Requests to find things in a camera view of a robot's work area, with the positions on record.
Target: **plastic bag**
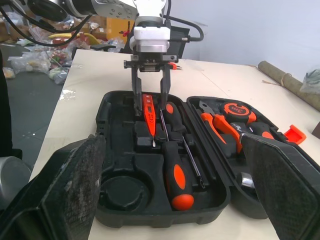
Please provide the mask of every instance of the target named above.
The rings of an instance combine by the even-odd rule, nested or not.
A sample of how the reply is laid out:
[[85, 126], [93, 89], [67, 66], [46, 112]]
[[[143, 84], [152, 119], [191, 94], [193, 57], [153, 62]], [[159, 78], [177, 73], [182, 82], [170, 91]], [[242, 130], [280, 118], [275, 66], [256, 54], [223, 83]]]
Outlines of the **plastic bag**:
[[55, 84], [64, 84], [68, 76], [69, 69], [67, 68], [54, 68], [49, 72], [49, 78], [54, 81]]
[[15, 72], [10, 67], [3, 67], [2, 68], [5, 79], [14, 79], [16, 77]]
[[41, 43], [51, 43], [52, 41], [49, 40], [49, 36], [52, 35], [51, 32], [48, 32], [38, 26], [30, 27], [29, 33], [34, 38], [34, 40], [41, 42]]
[[14, 23], [16, 26], [24, 25], [24, 19], [21, 15], [15, 13], [14, 11], [8, 11], [6, 13], [10, 20]]
[[109, 48], [108, 52], [119, 53], [122, 48], [125, 47], [124, 41], [120, 37], [109, 39], [106, 44], [115, 46], [115, 48]]
[[10, 56], [11, 66], [15, 74], [20, 72], [48, 73], [51, 63], [45, 52], [24, 52], [22, 56]]
[[320, 65], [313, 67], [305, 74], [300, 91], [308, 94], [320, 94]]

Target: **white table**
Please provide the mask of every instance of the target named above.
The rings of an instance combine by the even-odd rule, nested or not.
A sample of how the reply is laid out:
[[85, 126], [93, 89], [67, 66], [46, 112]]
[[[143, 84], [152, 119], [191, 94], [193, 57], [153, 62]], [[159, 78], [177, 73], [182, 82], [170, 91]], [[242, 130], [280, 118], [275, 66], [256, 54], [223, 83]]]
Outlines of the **white table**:
[[[132, 90], [131, 70], [123, 67], [123, 61], [129, 59], [128, 54], [77, 51], [31, 178], [41, 171], [54, 151], [95, 132], [95, 117], [105, 93]], [[320, 112], [285, 88], [263, 83], [263, 80], [275, 82], [253, 67], [187, 59], [180, 60], [179, 65], [183, 70], [171, 71], [170, 94], [183, 101], [190, 96], [237, 99], [253, 105], [282, 132], [294, 124], [307, 136], [300, 146], [320, 164], [320, 140], [311, 134], [320, 121]], [[143, 91], [160, 92], [161, 73], [139, 73], [139, 76]], [[214, 222], [205, 225], [190, 223], [170, 228], [124, 226], [116, 229], [95, 219], [89, 239], [275, 240], [278, 237], [268, 219], [251, 219], [229, 204]]]

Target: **cluttered floor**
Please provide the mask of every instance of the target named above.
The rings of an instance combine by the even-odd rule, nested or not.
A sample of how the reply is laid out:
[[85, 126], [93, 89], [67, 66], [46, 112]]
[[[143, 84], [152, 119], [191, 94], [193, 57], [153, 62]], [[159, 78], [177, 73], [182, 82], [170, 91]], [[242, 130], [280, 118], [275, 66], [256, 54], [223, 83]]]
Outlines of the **cluttered floor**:
[[[4, 67], [8, 57], [28, 52], [15, 44], [0, 44]], [[21, 149], [23, 161], [33, 169], [54, 113], [63, 85], [55, 84], [42, 72], [20, 72], [7, 80], [12, 118], [13, 147]]]

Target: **orange and black screwdriver handle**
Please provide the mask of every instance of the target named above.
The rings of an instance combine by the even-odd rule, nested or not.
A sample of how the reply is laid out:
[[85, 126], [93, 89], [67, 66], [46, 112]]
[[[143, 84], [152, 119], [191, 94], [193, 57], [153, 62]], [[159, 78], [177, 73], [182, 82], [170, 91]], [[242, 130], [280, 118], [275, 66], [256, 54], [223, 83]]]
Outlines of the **orange and black screwdriver handle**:
[[144, 120], [148, 126], [150, 134], [154, 137], [156, 135], [156, 111], [152, 96], [143, 94], [142, 101]]
[[275, 139], [270, 132], [270, 127], [264, 122], [253, 122], [248, 125], [255, 135], [265, 137], [267, 139]]
[[186, 127], [182, 124], [182, 118], [179, 110], [173, 102], [168, 101], [166, 103], [164, 119], [166, 123], [171, 125], [172, 132], [178, 132], [183, 135], [187, 133]]
[[178, 153], [176, 141], [162, 144], [164, 176], [171, 206], [178, 211], [189, 210], [194, 204], [192, 183]]
[[257, 120], [256, 114], [247, 106], [238, 102], [227, 101], [220, 107], [228, 123], [250, 124]]

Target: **screwdriver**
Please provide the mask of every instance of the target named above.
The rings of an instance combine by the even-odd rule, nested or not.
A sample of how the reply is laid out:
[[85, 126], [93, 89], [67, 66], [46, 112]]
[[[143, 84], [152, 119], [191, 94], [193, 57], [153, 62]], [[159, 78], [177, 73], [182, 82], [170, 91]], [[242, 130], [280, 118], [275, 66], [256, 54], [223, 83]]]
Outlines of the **screwdriver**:
[[166, 142], [162, 144], [164, 155], [164, 175], [168, 197], [172, 207], [178, 211], [189, 210], [194, 204], [192, 184], [178, 153], [178, 144], [169, 141], [168, 130], [162, 110], [160, 110], [162, 127], [166, 135]]
[[249, 124], [248, 127], [255, 135], [259, 135], [267, 139], [275, 139], [270, 132], [269, 125], [264, 122], [253, 122]]
[[204, 103], [203, 101], [199, 102], [199, 106], [200, 108], [204, 111], [204, 113], [207, 114], [211, 114], [213, 117], [213, 122], [212, 122], [212, 126], [211, 127], [212, 130], [214, 129], [218, 129], [221, 132], [223, 132], [224, 134], [230, 134], [233, 136], [233, 138], [236, 141], [236, 151], [237, 153], [240, 153], [242, 150], [242, 145], [240, 143], [240, 134], [227, 122], [226, 118], [224, 115], [221, 114], [217, 114], [215, 113], [211, 107], [209, 107], [206, 103]]
[[154, 102], [151, 95], [143, 94], [143, 113], [144, 120], [148, 126], [149, 133], [152, 135], [152, 146], [156, 147], [155, 135], [156, 135], [156, 111]]
[[179, 110], [173, 102], [167, 102], [167, 104], [165, 106], [164, 116], [165, 116], [165, 120], [171, 125], [171, 130], [173, 132], [178, 132], [178, 133], [182, 134], [183, 144], [184, 144], [184, 147], [185, 147], [185, 149], [189, 155], [189, 158], [191, 160], [193, 169], [196, 174], [196, 178], [197, 178], [200, 186], [204, 189], [205, 188], [204, 180], [200, 174], [200, 171], [197, 167], [197, 164], [194, 160], [194, 157], [192, 156], [190, 148], [189, 148], [189, 146], [186, 142], [186, 139], [184, 137], [184, 135], [187, 133], [187, 129], [182, 124], [182, 118], [179, 113]]

